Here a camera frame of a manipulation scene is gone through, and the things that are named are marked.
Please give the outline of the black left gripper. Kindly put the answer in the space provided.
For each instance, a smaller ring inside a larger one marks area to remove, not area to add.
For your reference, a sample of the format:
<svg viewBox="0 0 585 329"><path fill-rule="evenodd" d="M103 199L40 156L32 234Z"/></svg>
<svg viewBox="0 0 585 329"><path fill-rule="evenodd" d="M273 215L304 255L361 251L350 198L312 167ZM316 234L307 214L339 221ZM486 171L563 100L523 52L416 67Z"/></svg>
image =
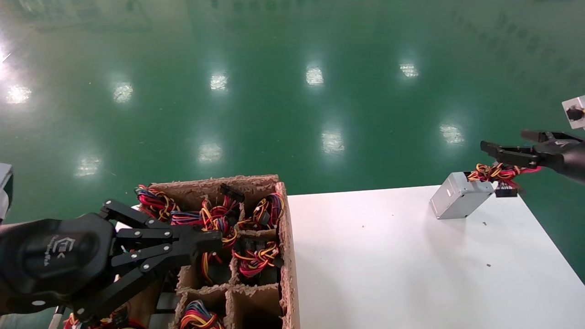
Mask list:
<svg viewBox="0 0 585 329"><path fill-rule="evenodd" d="M63 305L79 321L99 321L170 270L222 248L221 241L175 241L118 255L116 235L94 213L2 225L1 314Z"/></svg>

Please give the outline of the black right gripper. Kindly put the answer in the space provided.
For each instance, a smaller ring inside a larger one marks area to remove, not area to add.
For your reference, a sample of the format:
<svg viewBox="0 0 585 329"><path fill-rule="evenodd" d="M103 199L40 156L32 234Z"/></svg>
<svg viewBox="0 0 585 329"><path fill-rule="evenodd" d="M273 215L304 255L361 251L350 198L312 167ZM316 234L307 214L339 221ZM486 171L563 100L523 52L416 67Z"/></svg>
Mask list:
<svg viewBox="0 0 585 329"><path fill-rule="evenodd" d="M548 167L573 181L585 183L583 138L569 133L536 130L523 130L521 138L539 143L537 149L533 146L502 146L486 140L480 142L480 149L499 163L529 169Z"/></svg>

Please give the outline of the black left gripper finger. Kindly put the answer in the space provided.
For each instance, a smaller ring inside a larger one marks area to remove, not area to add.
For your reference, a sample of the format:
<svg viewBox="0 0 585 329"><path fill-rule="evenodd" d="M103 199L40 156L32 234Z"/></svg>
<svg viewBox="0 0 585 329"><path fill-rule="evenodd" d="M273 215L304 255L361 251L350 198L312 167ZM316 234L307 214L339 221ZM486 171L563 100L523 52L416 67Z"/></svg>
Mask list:
<svg viewBox="0 0 585 329"><path fill-rule="evenodd" d="M222 245L218 231L202 232L188 225L170 225L116 200L107 200L100 217L126 225L117 229L116 238L123 245Z"/></svg>

